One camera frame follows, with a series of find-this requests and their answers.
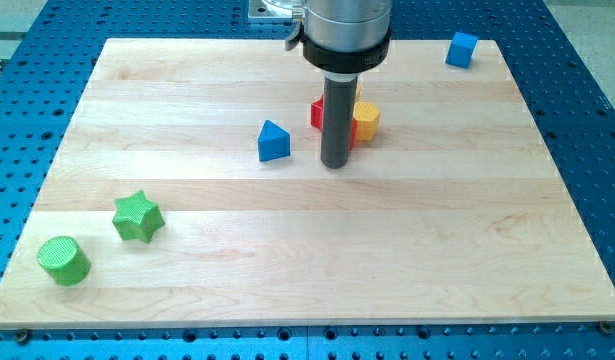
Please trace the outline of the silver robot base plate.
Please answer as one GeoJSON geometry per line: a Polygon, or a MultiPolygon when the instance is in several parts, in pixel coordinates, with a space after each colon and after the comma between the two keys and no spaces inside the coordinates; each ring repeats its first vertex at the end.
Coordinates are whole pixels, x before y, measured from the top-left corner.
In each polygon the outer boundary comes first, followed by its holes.
{"type": "Polygon", "coordinates": [[[303,0],[249,0],[248,19],[250,21],[283,21],[292,18],[295,7],[303,0]]]}

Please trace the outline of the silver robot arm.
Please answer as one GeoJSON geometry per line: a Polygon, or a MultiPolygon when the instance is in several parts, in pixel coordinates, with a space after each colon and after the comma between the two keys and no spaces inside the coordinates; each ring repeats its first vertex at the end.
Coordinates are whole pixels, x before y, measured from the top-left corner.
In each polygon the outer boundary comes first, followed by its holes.
{"type": "Polygon", "coordinates": [[[304,0],[294,5],[287,51],[303,57],[335,82],[350,82],[378,66],[388,52],[391,0],[304,0]]]}

